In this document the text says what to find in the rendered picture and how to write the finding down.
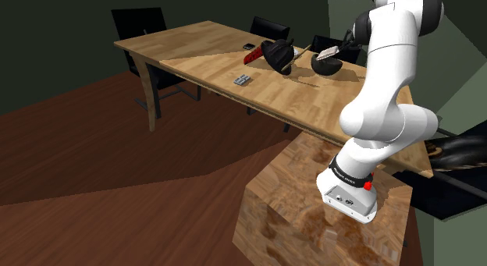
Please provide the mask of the black chair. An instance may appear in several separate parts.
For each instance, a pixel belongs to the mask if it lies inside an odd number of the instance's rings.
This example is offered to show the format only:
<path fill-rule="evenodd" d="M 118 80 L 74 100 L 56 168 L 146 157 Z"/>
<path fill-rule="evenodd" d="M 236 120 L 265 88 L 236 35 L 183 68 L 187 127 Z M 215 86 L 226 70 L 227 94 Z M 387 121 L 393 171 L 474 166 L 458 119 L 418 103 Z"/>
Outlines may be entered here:
<path fill-rule="evenodd" d="M 413 187 L 411 206 L 438 219 L 451 218 L 487 204 L 487 199 L 457 185 L 487 193 L 487 120 L 455 137 L 425 142 L 431 167 L 442 175 L 427 179 L 404 171 L 395 178 Z"/>
<path fill-rule="evenodd" d="M 311 42 L 310 51 L 319 53 L 327 48 L 331 48 L 333 46 L 340 46 L 342 44 L 343 44 L 342 40 L 315 35 L 313 41 Z M 361 47 L 352 47 L 345 51 L 340 51 L 338 54 L 334 55 L 334 58 L 345 62 L 356 64 L 360 52 L 361 52 Z"/>
<path fill-rule="evenodd" d="M 112 9 L 111 13 L 120 40 L 167 30 L 162 9 L 160 7 Z M 159 101 L 163 98 L 183 92 L 195 101 L 200 101 L 200 86 L 197 86 L 197 94 L 192 95 L 192 93 L 179 86 L 179 83 L 184 81 L 183 78 L 150 64 L 147 64 L 146 66 L 151 80 L 151 88 L 155 101 L 155 117 L 157 119 L 161 117 Z"/>
<path fill-rule="evenodd" d="M 251 24 L 250 33 L 272 40 L 286 40 L 289 36 L 290 28 L 279 23 L 255 16 Z"/>

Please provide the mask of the black bowl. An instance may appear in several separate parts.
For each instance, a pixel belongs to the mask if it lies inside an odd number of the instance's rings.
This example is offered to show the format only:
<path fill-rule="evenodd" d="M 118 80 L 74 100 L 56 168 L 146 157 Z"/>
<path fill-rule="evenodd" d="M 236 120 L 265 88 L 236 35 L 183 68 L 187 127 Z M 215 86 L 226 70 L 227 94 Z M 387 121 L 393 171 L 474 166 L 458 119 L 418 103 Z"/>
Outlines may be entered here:
<path fill-rule="evenodd" d="M 341 60 L 335 59 L 331 55 L 320 60 L 317 60 L 318 56 L 318 53 L 311 56 L 311 68 L 318 75 L 331 76 L 337 73 L 343 66 Z"/>
<path fill-rule="evenodd" d="M 261 50 L 266 62 L 278 73 L 288 76 L 291 74 L 291 67 L 288 66 L 294 58 L 293 39 L 290 41 L 279 39 L 275 42 L 262 41 Z"/>

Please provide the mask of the wooden spoon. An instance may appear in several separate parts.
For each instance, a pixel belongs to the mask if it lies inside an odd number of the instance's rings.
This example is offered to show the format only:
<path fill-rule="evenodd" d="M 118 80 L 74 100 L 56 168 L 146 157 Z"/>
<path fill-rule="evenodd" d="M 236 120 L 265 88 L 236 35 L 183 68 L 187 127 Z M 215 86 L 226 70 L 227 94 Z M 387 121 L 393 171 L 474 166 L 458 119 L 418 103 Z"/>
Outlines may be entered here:
<path fill-rule="evenodd" d="M 294 64 L 294 62 L 299 59 L 306 51 L 309 50 L 309 48 L 311 47 L 311 44 L 309 44 L 306 48 L 304 48 L 301 52 L 299 52 L 297 55 L 295 55 L 293 57 L 293 59 L 287 63 L 282 69 L 281 71 L 285 71 L 286 69 L 290 68 L 292 66 L 292 64 Z"/>

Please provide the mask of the red flat rectangular thing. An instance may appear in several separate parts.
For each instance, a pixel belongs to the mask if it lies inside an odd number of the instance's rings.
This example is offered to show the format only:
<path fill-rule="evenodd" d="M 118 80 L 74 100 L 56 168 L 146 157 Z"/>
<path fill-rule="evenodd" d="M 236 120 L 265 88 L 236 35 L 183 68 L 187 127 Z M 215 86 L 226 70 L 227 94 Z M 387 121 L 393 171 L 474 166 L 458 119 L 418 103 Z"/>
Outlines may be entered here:
<path fill-rule="evenodd" d="M 249 54 L 247 54 L 244 59 L 243 63 L 244 65 L 253 62 L 254 60 L 260 58 L 263 56 L 263 52 L 261 49 L 261 46 L 256 47 L 253 51 L 251 51 Z"/>

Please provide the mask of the wooden table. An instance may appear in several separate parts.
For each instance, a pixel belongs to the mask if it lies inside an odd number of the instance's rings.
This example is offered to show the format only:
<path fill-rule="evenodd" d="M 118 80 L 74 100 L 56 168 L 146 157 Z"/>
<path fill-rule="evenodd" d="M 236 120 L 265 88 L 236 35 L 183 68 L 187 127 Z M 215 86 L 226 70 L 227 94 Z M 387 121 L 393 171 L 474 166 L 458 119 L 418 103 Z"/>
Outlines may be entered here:
<path fill-rule="evenodd" d="M 149 130 L 155 129 L 155 101 L 147 64 L 222 96 L 289 123 L 318 138 L 344 145 L 348 136 L 339 127 L 339 114 L 362 88 L 366 69 L 343 64 L 332 76 L 311 69 L 306 51 L 283 76 L 264 59 L 244 65 L 246 43 L 260 44 L 262 37 L 212 21 L 204 21 L 153 34 L 117 41 L 136 63 L 148 105 Z M 241 75 L 244 85 L 233 81 Z"/>

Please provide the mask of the wood patterned robot stand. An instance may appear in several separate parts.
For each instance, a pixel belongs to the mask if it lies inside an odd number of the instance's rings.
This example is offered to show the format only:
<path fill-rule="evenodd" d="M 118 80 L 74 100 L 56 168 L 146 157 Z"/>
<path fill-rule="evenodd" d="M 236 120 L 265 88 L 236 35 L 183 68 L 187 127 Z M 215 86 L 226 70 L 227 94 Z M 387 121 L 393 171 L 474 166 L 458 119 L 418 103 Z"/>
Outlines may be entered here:
<path fill-rule="evenodd" d="M 412 189 L 380 168 L 378 213 L 361 224 L 316 186 L 339 147 L 301 133 L 245 187 L 234 245 L 254 266 L 399 266 Z"/>

